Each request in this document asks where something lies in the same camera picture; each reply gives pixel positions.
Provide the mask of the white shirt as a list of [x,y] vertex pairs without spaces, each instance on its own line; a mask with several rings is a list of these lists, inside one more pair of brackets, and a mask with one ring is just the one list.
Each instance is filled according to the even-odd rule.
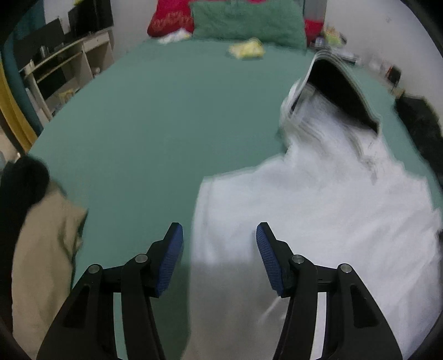
[[266,222],[314,264],[349,263],[410,358],[442,312],[442,191],[392,153],[348,68],[316,53],[282,102],[286,151],[203,180],[191,236],[184,359],[270,359],[288,309]]

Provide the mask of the black clothes pile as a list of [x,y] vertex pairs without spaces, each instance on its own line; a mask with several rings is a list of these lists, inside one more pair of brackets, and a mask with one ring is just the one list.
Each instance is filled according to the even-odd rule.
[[423,97],[403,94],[395,100],[395,110],[422,157],[435,172],[441,172],[442,131],[432,107]]

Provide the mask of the beige folded garment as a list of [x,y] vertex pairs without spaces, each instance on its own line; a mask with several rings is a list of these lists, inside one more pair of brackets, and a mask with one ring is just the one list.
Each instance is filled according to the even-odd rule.
[[82,245],[87,210],[51,181],[25,217],[12,267],[13,336],[35,359],[56,314],[71,292],[74,257]]

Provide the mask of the black folded garment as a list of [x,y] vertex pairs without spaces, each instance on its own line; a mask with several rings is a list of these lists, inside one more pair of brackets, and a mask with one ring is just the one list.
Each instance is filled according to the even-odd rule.
[[50,182],[48,169],[36,158],[24,156],[7,163],[1,174],[1,318],[8,329],[12,320],[12,265],[25,217],[40,202]]

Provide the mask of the green bed sheet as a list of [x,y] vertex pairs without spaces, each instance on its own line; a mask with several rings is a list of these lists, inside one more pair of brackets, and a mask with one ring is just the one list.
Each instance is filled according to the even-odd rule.
[[221,41],[148,40],[45,127],[31,153],[86,208],[76,275],[118,266],[177,221],[190,233],[205,176],[283,151],[279,108],[312,53],[268,46],[241,61]]

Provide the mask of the beige wooden shelf unit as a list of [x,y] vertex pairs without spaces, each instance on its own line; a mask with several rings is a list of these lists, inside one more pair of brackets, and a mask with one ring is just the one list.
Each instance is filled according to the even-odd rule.
[[111,27],[65,45],[22,70],[23,84],[43,124],[95,77],[114,63]]

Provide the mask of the small dark box on floor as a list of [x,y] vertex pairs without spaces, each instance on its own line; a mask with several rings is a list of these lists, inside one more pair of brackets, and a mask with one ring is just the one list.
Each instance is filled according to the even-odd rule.
[[392,84],[394,87],[398,86],[401,79],[402,71],[395,65],[392,65],[388,68],[385,73],[385,79]]

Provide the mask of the white paper packet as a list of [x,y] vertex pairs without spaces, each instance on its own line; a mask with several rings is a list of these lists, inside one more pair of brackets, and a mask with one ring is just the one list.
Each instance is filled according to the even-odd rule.
[[175,32],[171,32],[168,35],[165,35],[164,37],[160,37],[158,39],[158,43],[160,44],[169,44],[169,43],[176,43],[180,42],[182,40],[189,40],[192,37],[192,33],[188,32],[185,29],[179,29]]

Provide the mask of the green pillow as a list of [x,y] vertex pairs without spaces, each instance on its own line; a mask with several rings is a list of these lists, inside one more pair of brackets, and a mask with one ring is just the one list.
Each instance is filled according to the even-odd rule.
[[248,40],[304,50],[303,12],[295,1],[191,1],[193,35],[199,39]]

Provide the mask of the red pillow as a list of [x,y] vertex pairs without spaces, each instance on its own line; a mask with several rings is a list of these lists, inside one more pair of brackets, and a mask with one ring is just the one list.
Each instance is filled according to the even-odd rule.
[[184,29],[192,33],[194,20],[188,0],[158,0],[155,13],[147,28],[150,37],[164,37]]

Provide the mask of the books stack by wall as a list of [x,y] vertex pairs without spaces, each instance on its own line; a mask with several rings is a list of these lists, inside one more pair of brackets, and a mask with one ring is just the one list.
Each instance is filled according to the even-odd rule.
[[344,62],[355,65],[360,57],[345,49],[347,38],[334,27],[323,28],[310,43],[309,47],[315,51],[327,51]]

